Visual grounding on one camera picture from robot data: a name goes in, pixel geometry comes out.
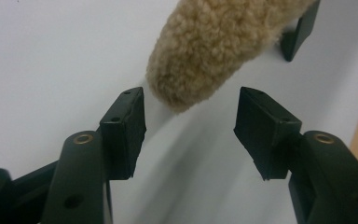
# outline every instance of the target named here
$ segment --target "white wall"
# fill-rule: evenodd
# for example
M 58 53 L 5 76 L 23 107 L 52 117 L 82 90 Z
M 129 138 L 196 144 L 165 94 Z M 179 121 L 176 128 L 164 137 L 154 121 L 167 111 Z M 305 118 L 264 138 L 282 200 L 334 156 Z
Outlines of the white wall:
M 145 87 L 135 177 L 112 184 L 115 222 L 296 223 L 287 180 L 263 182 L 234 128 L 239 90 L 265 91 L 349 144 L 358 121 L 358 1 L 322 1 L 292 63 L 278 49 L 245 64 L 210 100 L 175 116 L 145 83 L 176 1 L 0 1 L 0 167 L 13 178 L 95 130 L 124 90 Z

